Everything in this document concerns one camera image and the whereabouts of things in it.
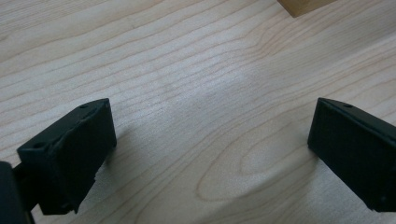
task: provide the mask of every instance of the wooden table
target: wooden table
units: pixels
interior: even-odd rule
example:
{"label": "wooden table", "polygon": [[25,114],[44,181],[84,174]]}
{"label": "wooden table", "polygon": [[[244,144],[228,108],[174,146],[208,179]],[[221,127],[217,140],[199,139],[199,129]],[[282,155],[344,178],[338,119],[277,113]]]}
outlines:
{"label": "wooden table", "polygon": [[3,0],[0,159],[110,98],[118,148],[37,223],[390,223],[306,145],[318,97],[396,124],[396,4]]}

